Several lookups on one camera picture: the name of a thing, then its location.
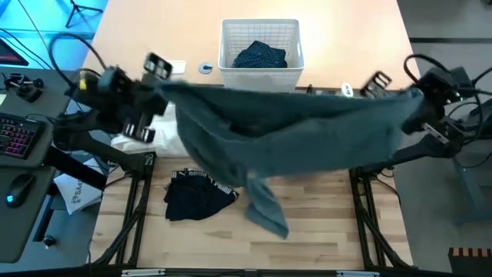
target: blue-gray cloth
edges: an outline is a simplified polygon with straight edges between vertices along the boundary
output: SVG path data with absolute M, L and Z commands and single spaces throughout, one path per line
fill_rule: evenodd
M 285 50 L 254 41 L 241 51 L 232 63 L 233 68 L 287 68 Z
M 246 216 L 287 237 L 282 208 L 264 178 L 349 169 L 387 160 L 401 125 L 421 106 L 411 89 L 381 98 L 235 91 L 180 82 L 161 85 L 176 104 L 188 154 L 219 182 L 244 186 Z

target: wooden tabletop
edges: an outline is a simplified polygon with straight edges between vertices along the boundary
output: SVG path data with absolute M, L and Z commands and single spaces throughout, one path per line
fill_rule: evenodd
M 395 0 L 111 0 L 92 45 L 108 65 L 120 65 L 140 78 L 145 56 L 155 52 L 184 60 L 182 78 L 199 84 L 222 84 L 218 69 L 221 21 L 225 18 L 295 18 L 300 22 L 305 68 L 299 87 L 360 88 L 377 70 L 387 73 L 390 88 L 411 80 L 403 60 L 412 54 Z M 198 72 L 211 62 L 209 75 Z M 415 62 L 410 69 L 418 73 Z M 84 67 L 101 71 L 92 54 Z
M 166 220 L 165 186 L 171 181 L 171 172 L 184 167 L 198 168 L 190 159 L 156 161 L 138 267 L 363 268 L 348 171 L 268 180 L 291 231 L 284 240 L 244 217 L 249 201 L 242 189 L 238 190 L 241 195 L 234 204 L 208 219 Z M 118 170 L 108 181 L 122 175 Z M 380 178 L 394 185 L 393 179 Z M 93 259 L 103 253 L 121 228 L 130 182 L 126 179 L 105 190 L 91 243 Z M 383 235 L 401 258 L 411 264 L 397 196 L 378 182 L 373 182 L 372 188 Z M 370 247 L 375 260 L 372 240 Z

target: white plastic basket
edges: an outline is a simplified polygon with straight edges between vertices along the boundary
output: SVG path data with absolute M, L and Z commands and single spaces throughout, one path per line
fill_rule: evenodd
M 232 68 L 234 59 L 255 40 L 286 51 L 287 68 Z M 304 68 L 296 19 L 224 19 L 218 67 L 229 88 L 293 92 Z

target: gray floor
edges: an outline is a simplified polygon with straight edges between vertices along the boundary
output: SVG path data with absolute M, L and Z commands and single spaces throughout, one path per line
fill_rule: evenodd
M 398 4 L 409 37 L 492 38 L 492 9 L 484 8 L 479 0 L 399 0 Z M 448 68 L 462 65 L 472 77 L 492 66 L 492 44 L 412 44 L 412 49 L 436 58 Z M 426 62 L 417 64 L 421 73 L 430 68 Z M 492 91 L 492 75 L 478 86 Z M 468 107 L 456 115 L 473 108 Z M 417 139 L 417 135 L 407 138 L 406 143 Z M 491 150 L 491 143 L 476 143 L 466 147 L 459 157 L 463 164 L 474 164 Z M 468 170 L 467 180 L 486 185 L 492 178 L 490 167 L 492 162 Z M 395 178 L 416 266 L 450 271 L 449 247 L 492 248 L 492 222 L 459 227 L 453 223 L 456 217 L 467 213 L 469 205 L 450 160 L 425 158 L 408 162 L 396 167 Z

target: rgb keyboard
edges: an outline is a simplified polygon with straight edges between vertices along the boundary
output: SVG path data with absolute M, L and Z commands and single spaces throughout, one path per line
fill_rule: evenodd
M 0 113 L 0 155 L 27 159 L 42 133 L 44 124 Z

